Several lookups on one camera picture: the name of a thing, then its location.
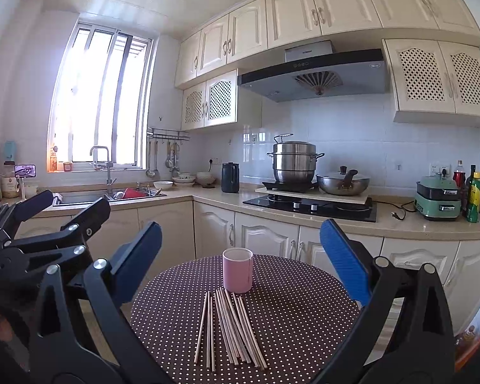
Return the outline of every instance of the yellow label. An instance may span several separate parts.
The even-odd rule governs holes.
[[[469,203],[480,206],[480,189],[476,186],[471,186],[471,195],[469,196]]]

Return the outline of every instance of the pink cup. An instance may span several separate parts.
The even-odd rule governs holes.
[[[222,253],[224,288],[233,293],[245,293],[252,287],[252,251],[247,248],[228,248]]]

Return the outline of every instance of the brown tablecloth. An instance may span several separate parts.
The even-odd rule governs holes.
[[[175,382],[308,383],[359,313],[330,274],[299,261],[255,255],[253,287],[242,296],[269,368],[229,365],[215,312],[213,373],[206,369],[206,325],[198,364],[193,359],[204,294],[219,287],[222,257],[207,257],[164,271],[133,303],[133,330]]]

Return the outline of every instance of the smartphone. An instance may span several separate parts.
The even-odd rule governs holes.
[[[14,166],[14,176],[17,178],[35,178],[35,164],[17,164]]]

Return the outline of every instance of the black kettle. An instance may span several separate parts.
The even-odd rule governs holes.
[[[238,193],[240,190],[240,169],[238,163],[229,162],[222,165],[220,187],[222,192]]]

